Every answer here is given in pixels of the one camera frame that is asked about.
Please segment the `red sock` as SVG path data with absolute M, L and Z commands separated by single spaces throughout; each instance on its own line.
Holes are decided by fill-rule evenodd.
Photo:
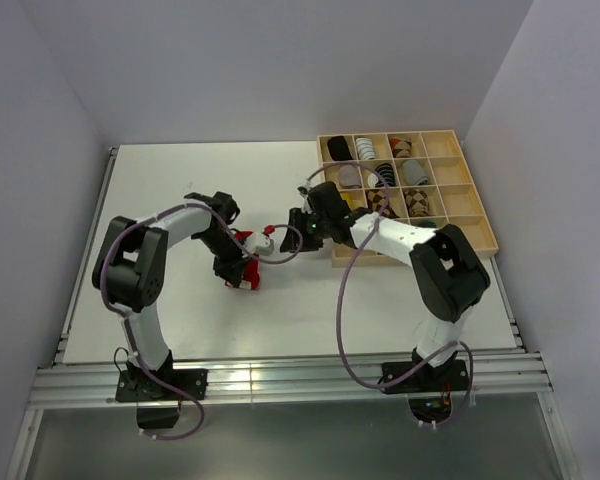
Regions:
M 256 232 L 232 229 L 234 236 L 247 251 L 229 265 L 225 285 L 235 289 L 257 291 L 260 287 L 259 257 L 252 252 L 251 240 Z

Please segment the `dark green reindeer sock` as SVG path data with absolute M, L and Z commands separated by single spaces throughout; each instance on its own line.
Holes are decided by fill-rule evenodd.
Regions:
M 436 223 L 433 221 L 423 221 L 423 222 L 420 222 L 417 226 L 419 226 L 421 228 L 432 228 L 432 229 L 438 228 Z

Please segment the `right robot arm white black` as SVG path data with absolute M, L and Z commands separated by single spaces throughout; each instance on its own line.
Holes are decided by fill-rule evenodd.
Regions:
M 345 370 L 359 385 L 387 390 L 414 378 L 423 389 L 442 383 L 456 361 L 457 349 L 470 349 L 460 340 L 466 320 L 491 280 L 462 230 L 452 224 L 440 229 L 416 227 L 384 217 L 367 208 L 351 209 L 332 182 L 301 186 L 304 205 L 289 211 L 290 232 L 280 250 L 313 252 L 329 239 L 353 251 L 336 303 L 336 342 Z M 388 256 L 409 266 L 429 316 L 412 352 L 411 368 L 398 377 L 372 384 L 358 377 L 344 350 L 342 310 L 346 281 L 363 251 Z

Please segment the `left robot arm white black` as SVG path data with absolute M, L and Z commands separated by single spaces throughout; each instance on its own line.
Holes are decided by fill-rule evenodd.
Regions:
M 191 193 L 182 203 L 145 219 L 117 216 L 109 223 L 92 284 L 105 307 L 122 317 L 129 365 L 142 371 L 139 388 L 152 399 L 167 397 L 175 386 L 173 356 L 157 311 L 167 253 L 183 240 L 199 240 L 214 256 L 214 274 L 231 287 L 240 286 L 250 258 L 244 242 L 229 229 L 239 213 L 227 193 Z

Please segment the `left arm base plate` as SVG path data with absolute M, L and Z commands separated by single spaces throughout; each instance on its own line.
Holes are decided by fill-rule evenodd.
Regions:
M 196 400 L 203 400 L 206 395 L 207 369 L 171 369 L 166 372 L 152 371 L 163 383 L 167 383 L 179 391 L 185 392 Z M 150 379 L 139 367 L 129 364 L 119 374 L 115 400 L 118 403 L 176 401 L 184 399 L 180 393 L 174 392 Z

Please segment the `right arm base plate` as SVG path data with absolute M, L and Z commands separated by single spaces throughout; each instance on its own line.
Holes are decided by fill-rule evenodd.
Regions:
M 407 373 L 415 366 L 413 361 L 385 362 L 381 364 L 379 384 L 387 383 Z M 383 392 L 393 394 L 443 393 L 465 391 L 471 379 L 464 360 L 452 358 L 440 367 L 426 364 L 409 378 Z

